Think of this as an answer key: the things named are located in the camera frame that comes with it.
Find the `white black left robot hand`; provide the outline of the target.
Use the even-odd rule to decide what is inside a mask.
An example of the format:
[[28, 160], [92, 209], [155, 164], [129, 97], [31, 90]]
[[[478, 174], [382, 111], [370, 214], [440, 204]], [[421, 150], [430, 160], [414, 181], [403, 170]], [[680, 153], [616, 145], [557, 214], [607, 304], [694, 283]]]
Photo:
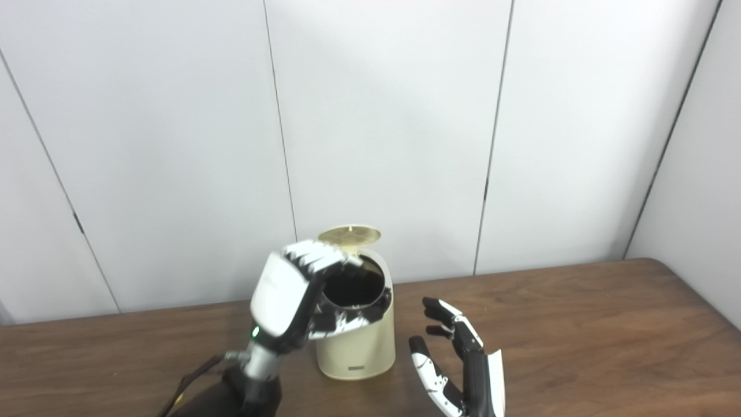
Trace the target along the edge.
[[252, 341], [274, 354], [381, 321], [391, 309], [384, 277], [357, 254], [319, 240], [271, 253], [251, 299]]

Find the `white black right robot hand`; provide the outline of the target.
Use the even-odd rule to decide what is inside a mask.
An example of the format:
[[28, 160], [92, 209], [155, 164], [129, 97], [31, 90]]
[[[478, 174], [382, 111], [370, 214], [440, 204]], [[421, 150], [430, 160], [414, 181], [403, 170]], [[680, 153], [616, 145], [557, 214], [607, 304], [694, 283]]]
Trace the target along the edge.
[[429, 335], [446, 338], [463, 362], [460, 390], [434, 361], [424, 338], [409, 338], [413, 366], [431, 401], [445, 416], [503, 416], [506, 392], [502, 351], [485, 353], [483, 340], [465, 314], [438, 298], [423, 298], [424, 315], [436, 320]]

